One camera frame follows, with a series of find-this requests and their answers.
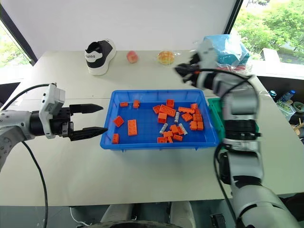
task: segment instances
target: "blue plastic tray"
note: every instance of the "blue plastic tray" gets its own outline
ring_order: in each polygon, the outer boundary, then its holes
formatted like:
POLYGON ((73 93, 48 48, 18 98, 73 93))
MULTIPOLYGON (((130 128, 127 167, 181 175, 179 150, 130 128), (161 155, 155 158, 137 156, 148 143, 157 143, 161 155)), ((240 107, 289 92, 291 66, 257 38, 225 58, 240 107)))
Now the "blue plastic tray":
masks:
MULTIPOLYGON (((174 124, 174 117, 167 117, 168 125, 174 124)), ((162 149, 162 148, 206 148, 217 146, 219 143, 216 130, 209 115, 209 109, 205 96, 201 90, 116 90, 112 92, 108 114, 104 127, 108 131, 103 133, 100 146, 111 150, 134 149, 162 149), (160 130, 163 124, 157 122, 158 115, 152 107, 166 104, 167 99, 174 99, 174 108, 190 108, 190 104, 197 103, 203 116, 204 130, 190 130, 189 122, 185 122, 180 114, 179 123, 188 131, 183 135, 182 142, 157 143, 157 137, 161 137, 160 130), (139 100, 138 109, 133 108, 133 101, 139 100), (129 102, 128 107, 120 107, 120 102, 129 102), (124 124, 116 127, 113 120, 120 115, 124 124), (128 136, 128 120, 137 120, 137 136, 128 136), (119 144, 112 144, 114 133, 119 134, 119 144)))

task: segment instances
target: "orange building block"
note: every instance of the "orange building block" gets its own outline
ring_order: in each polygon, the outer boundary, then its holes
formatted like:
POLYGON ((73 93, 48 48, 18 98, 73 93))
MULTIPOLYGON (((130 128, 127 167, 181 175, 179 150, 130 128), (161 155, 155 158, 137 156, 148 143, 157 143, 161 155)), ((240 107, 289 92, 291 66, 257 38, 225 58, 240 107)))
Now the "orange building block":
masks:
POLYGON ((170 108, 174 108, 174 100, 168 99, 166 105, 170 108))
POLYGON ((193 121, 203 121, 201 114, 193 114, 193 121))
POLYGON ((177 141, 182 141, 182 136, 174 134, 173 135, 173 139, 177 140, 177 141))
POLYGON ((157 138, 157 143, 167 143, 167 138, 166 137, 158 137, 157 138))
POLYGON ((198 104, 197 103, 191 104, 190 107, 191 109, 195 110, 198 108, 198 104))
POLYGON ((190 115, 189 113, 185 113, 185 114, 181 115, 181 117, 182 117, 186 122, 188 122, 188 121, 190 121, 190 120, 193 119, 192 115, 190 115))
POLYGON ((124 123, 124 120, 119 115, 119 116, 116 117, 116 119, 113 120, 113 122, 116 125, 116 127, 120 127, 124 123))
POLYGON ((198 108, 195 109, 195 114, 200 114, 200 110, 198 108))
POLYGON ((176 125, 171 125, 170 130, 173 132, 173 134, 178 134, 179 130, 177 129, 176 125))
POLYGON ((159 123, 165 123, 167 121, 167 114, 166 113, 158 113, 157 122, 159 123))
POLYGON ((137 135, 136 120, 128 120, 128 136, 137 135))
POLYGON ((170 143, 173 143, 173 140, 171 137, 167 137, 167 141, 170 142, 170 143))
POLYGON ((173 133, 172 133, 172 131, 164 132, 163 136, 166 137, 166 138, 171 137, 171 136, 173 136, 173 133))
POLYGON ((121 102, 120 106, 121 107, 128 107, 129 103, 128 102, 121 102))
POLYGON ((182 113, 194 113, 195 111, 193 109, 190 109, 190 108, 179 107, 179 112, 182 112, 182 113))
POLYGON ((139 108, 139 100, 134 100, 133 108, 139 108))
POLYGON ((166 113, 169 116, 175 117, 175 109, 165 105, 161 105, 160 113, 166 113))
POLYGON ((119 142, 119 134, 113 134, 112 144, 118 144, 119 142))
POLYGON ((160 113, 160 108, 161 108, 160 105, 157 105, 157 106, 154 106, 154 107, 153 107, 153 111, 155 112, 155 114, 160 113))
POLYGON ((198 129, 196 121, 191 121, 190 122, 190 129, 193 131, 196 131, 198 129))
POLYGON ((177 130, 179 131, 179 135, 182 135, 182 134, 184 134, 184 132, 182 131, 182 129, 181 129, 181 127, 177 127, 177 130))
POLYGON ((202 121, 198 121, 197 125, 198 125, 198 130, 199 131, 202 131, 204 129, 204 123, 202 121))

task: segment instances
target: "black and white sneaker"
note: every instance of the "black and white sneaker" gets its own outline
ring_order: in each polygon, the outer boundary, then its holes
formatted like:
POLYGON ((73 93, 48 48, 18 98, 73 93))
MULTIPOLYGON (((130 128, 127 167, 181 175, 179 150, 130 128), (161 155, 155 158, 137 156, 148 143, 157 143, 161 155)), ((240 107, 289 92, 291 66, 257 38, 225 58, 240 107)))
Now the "black and white sneaker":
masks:
POLYGON ((109 62, 116 54, 114 42, 110 39, 105 39, 98 42, 93 42, 85 50, 85 59, 87 68, 91 75, 104 75, 109 66, 109 62))

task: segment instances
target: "white wall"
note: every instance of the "white wall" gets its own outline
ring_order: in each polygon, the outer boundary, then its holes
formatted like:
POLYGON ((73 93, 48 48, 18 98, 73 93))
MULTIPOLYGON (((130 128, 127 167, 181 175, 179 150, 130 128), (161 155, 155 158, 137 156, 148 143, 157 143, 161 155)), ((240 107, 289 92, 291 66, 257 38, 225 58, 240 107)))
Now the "white wall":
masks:
POLYGON ((110 38, 118 50, 192 49, 223 33, 235 0, 1 0, 39 58, 110 38))

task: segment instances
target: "white table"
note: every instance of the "white table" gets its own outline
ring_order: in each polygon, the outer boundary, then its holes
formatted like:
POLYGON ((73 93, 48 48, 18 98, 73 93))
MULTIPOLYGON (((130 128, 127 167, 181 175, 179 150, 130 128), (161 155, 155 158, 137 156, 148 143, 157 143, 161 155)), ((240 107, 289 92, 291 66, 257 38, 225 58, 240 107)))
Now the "white table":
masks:
MULTIPOLYGON (((113 90, 190 88, 181 83, 171 67, 155 63, 156 52, 138 53, 140 61, 131 65, 125 60, 126 52, 118 52, 109 72, 96 77, 87 73, 82 52, 48 52, 21 85, 56 81, 66 90, 65 106, 94 103, 104 107, 94 114, 75 114, 72 120, 76 130, 104 125, 113 90)), ((186 53, 177 62, 187 61, 186 53)), ((259 80, 254 78, 253 83, 261 101, 257 122, 263 134, 263 184, 276 194, 304 191, 304 147, 259 80)), ((28 93, 20 106, 11 108, 38 110, 40 93, 43 89, 28 93)), ((213 96, 208 90, 205 95, 213 96)), ((70 142, 67 138, 48 140, 44 136, 28 141, 44 173, 50 206, 223 198, 213 171, 214 148, 122 153, 103 150, 99 142, 100 137, 70 142)), ((0 205, 44 205, 38 171, 22 144, 12 150, 0 173, 0 192, 0 205)))

